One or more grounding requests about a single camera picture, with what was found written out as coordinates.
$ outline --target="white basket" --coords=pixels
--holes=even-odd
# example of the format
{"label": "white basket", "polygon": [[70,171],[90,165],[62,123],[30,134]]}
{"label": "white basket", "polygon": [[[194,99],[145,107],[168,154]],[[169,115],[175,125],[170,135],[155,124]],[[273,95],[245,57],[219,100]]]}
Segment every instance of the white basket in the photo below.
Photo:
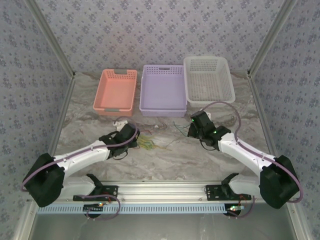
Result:
{"label": "white basket", "polygon": [[[183,60],[186,99],[191,107],[201,108],[214,101],[233,103],[234,85],[227,60],[217,56],[187,56]],[[223,107],[214,104],[211,107]]]}

